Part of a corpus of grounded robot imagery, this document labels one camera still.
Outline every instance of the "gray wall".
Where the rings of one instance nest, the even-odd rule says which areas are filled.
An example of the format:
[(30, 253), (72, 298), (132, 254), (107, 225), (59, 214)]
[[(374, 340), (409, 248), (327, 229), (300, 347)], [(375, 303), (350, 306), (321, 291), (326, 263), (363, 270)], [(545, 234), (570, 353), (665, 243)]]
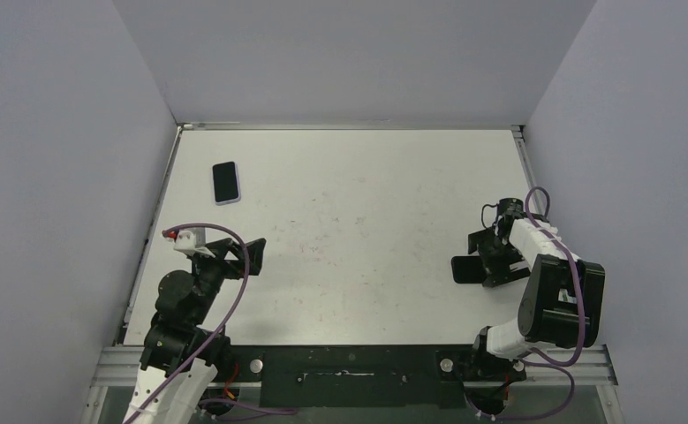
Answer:
[(599, 0), (525, 132), (552, 218), (607, 269), (628, 422), (688, 422), (688, 1)]
[(178, 121), (518, 124), (594, 0), (114, 0)]
[(0, 422), (76, 422), (175, 126), (109, 0), (0, 1)]

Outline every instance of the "metal bolt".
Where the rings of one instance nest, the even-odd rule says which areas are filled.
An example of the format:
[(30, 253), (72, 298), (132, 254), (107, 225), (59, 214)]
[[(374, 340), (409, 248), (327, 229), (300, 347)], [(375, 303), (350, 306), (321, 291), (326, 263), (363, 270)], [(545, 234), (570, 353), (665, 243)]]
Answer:
[(445, 373), (449, 373), (453, 370), (453, 361), (450, 360), (450, 358), (445, 358), (444, 360), (441, 360), (440, 369)]
[(251, 360), (250, 361), (250, 371), (258, 374), (260, 371), (263, 369), (263, 361), (262, 360)]

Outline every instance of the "black panel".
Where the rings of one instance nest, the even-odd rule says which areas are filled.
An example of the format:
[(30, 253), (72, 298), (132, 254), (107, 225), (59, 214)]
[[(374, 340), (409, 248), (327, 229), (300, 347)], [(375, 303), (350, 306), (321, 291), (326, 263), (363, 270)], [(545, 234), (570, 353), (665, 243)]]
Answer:
[(232, 347), (238, 382), (257, 381), (249, 363), (262, 358), (261, 406), (266, 407), (464, 408), (461, 383), (440, 371), (439, 360), (446, 352), (470, 349), (469, 344)]

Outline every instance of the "wire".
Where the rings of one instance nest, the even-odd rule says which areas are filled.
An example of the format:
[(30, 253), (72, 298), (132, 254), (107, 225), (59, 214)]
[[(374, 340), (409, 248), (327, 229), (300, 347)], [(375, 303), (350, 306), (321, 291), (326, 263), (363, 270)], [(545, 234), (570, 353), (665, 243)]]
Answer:
[(220, 418), (221, 420), (225, 421), (242, 421), (242, 420), (252, 420), (254, 418), (259, 418), (265, 415), (295, 415), (297, 414), (297, 410), (293, 408), (282, 408), (282, 409), (271, 409), (271, 408), (261, 408), (259, 406), (255, 405), (250, 405), (250, 404), (245, 404), (242, 402), (238, 402), (236, 400), (229, 400), (229, 399), (224, 399), (222, 397), (215, 397), (213, 399), (206, 399), (206, 400), (201, 400), (198, 405), (208, 405), (208, 404), (225, 404), (225, 405), (232, 405), (232, 406), (238, 406), (240, 408), (245, 408), (250, 411), (255, 411), (259, 414), (255, 415), (250, 415), (248, 417), (226, 417), (226, 418)]
[(231, 377), (226, 382), (224, 382), (224, 397), (225, 398), (234, 399), (234, 395), (232, 395), (229, 392), (229, 385), (234, 382), (235, 378), (237, 378), (237, 374), (239, 374), (239, 364), (235, 363), (234, 364), (234, 374), (232, 374)]
[(486, 205), (484, 205), (484, 206), (481, 207), (481, 226), (484, 227), (484, 230), (486, 230), (487, 228), (489, 228), (489, 227), (487, 227), (486, 224), (484, 224), (484, 209), (486, 209), (486, 208), (496, 208), (498, 205), (499, 205), (499, 203), (496, 203), (496, 204), (494, 204), (494, 205), (490, 205), (490, 204), (487, 203)]
[(198, 346), (198, 349), (193, 352), (190, 356), (188, 356), (185, 361), (183, 361), (182, 364), (180, 364), (175, 371), (170, 374), (169, 377), (167, 377), (162, 384), (159, 384), (159, 386), (149, 395), (146, 400), (140, 405), (140, 407), (133, 412), (133, 414), (125, 421), (123, 421), (123, 424), (132, 424), (135, 419), (140, 415), (141, 411), (144, 411), (148, 404), (151, 403), (152, 400), (154, 400), (159, 393), (164, 390), (167, 385), (175, 379), (180, 373), (182, 373), (185, 368), (187, 368), (188, 365), (191, 365), (193, 363), (193, 360), (198, 357), (198, 355), (203, 352), (206, 347), (216, 338), (216, 336), (219, 335), (219, 333), (222, 331), (224, 326), (226, 325), (227, 321), (231, 318), (232, 314), (234, 314), (235, 309), (237, 309), (237, 306), (239, 305), (239, 301), (242, 299), (242, 294), (245, 293), (245, 288), (247, 287), (247, 279), (250, 277), (250, 252), (247, 251), (247, 245), (245, 242), (242, 240), (242, 238), (234, 231), (222, 227), (221, 225), (216, 225), (214, 223), (183, 223), (181, 225), (176, 225), (174, 227), (168, 228), (167, 230), (162, 231), (162, 235), (164, 237), (167, 237), (170, 233), (174, 231), (180, 231), (184, 230), (186, 228), (210, 228), (213, 230), (219, 230), (221, 232), (225, 232), (232, 236), (235, 240), (237, 240), (237, 243), (239, 244), (239, 247), (242, 249), (242, 254), (245, 256), (245, 268), (242, 273), (242, 284), (239, 286), (239, 292), (237, 293), (237, 297), (234, 299), (234, 303), (231, 304), (231, 307), (229, 308), (229, 311), (227, 312), (227, 315), (224, 316), (224, 319), (219, 323), (218, 327), (214, 330), (213, 333), (209, 334), (208, 337), (206, 338), (206, 341), (203, 342), (200, 346)]
[(486, 394), (486, 395), (481, 395), (480, 393), (476, 393), (475, 396), (479, 396), (479, 397), (481, 397), (481, 398), (490, 399), (490, 398), (492, 398), (494, 395), (496, 395), (497, 393), (499, 393), (499, 392), (501, 392), (501, 391), (504, 390), (503, 397), (505, 398), (505, 400), (507, 400), (508, 390), (510, 389), (510, 385), (513, 384), (513, 383), (514, 383), (514, 381), (511, 382), (510, 380), (506, 380), (501, 386), (497, 386), (496, 389), (490, 391), (488, 394)]
[[(569, 371), (562, 367), (558, 367), (556, 365), (551, 365), (551, 364), (536, 364), (532, 362), (528, 362), (526, 360), (520, 360), (527, 366), (533, 366), (533, 367), (543, 367), (543, 368), (550, 368), (550, 369), (555, 369), (559, 371), (560, 373), (563, 373), (567, 375), (567, 378), (570, 380), (570, 391), (567, 393), (567, 397), (564, 399), (564, 401), (556, 408), (549, 410), (545, 413), (540, 413), (538, 415), (499, 415), (495, 416), (498, 420), (513, 420), (513, 421), (530, 421), (530, 420), (543, 420), (545, 418), (551, 417), (552, 415), (555, 415), (559, 412), (561, 412), (564, 408), (566, 408), (570, 402), (572, 402), (572, 397), (575, 395), (575, 379), (572, 378), (572, 374), (570, 374)], [(491, 419), (493, 415), (490, 415), (488, 413), (484, 413), (481, 409), (477, 408), (476, 405), (473, 404), (470, 398), (466, 397), (466, 400), (468, 401), (468, 404), (475, 409), (476, 411), (479, 412), (480, 416), (484, 418), (489, 418)]]
[(578, 341), (575, 344), (575, 351), (572, 353), (572, 356), (568, 360), (564, 361), (555, 360), (535, 347), (531, 348), (530, 350), (531, 352), (541, 356), (546, 362), (548, 362), (551, 365), (556, 365), (558, 367), (569, 367), (570, 365), (575, 364), (575, 362), (578, 362), (580, 354), (583, 352), (583, 343), (586, 340), (586, 310), (583, 307), (583, 291), (580, 288), (580, 275), (578, 274), (578, 266), (575, 263), (575, 259), (572, 257), (572, 252), (570, 252), (570, 249), (568, 249), (567, 246), (563, 245), (554, 236), (554, 234), (547, 231), (545, 228), (541, 227), (541, 225), (536, 221), (536, 218), (533, 217), (531, 210), (529, 210), (528, 208), (528, 205), (531, 203), (531, 196), (536, 191), (544, 193), (544, 196), (547, 200), (545, 215), (547, 215), (549, 212), (549, 192), (544, 187), (537, 185), (536, 187), (533, 187), (531, 190), (529, 190), (528, 194), (525, 196), (525, 214), (528, 216), (528, 220), (531, 221), (533, 226), (538, 228), (542, 234), (544, 234), (545, 236), (547, 236), (547, 238), (549, 238), (549, 240), (551, 240), (551, 242), (555, 245), (557, 249), (562, 251), (564, 256), (567, 258), (567, 262), (570, 264), (570, 271), (572, 273), (572, 288), (575, 291), (575, 299), (577, 300), (578, 306)]

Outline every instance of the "smartphone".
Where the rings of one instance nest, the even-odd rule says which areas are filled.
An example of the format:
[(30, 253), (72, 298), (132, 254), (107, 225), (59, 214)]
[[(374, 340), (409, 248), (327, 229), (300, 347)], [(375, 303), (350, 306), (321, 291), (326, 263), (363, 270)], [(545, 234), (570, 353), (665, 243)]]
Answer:
[(214, 201), (226, 205), (239, 201), (239, 178), (234, 162), (214, 165)]

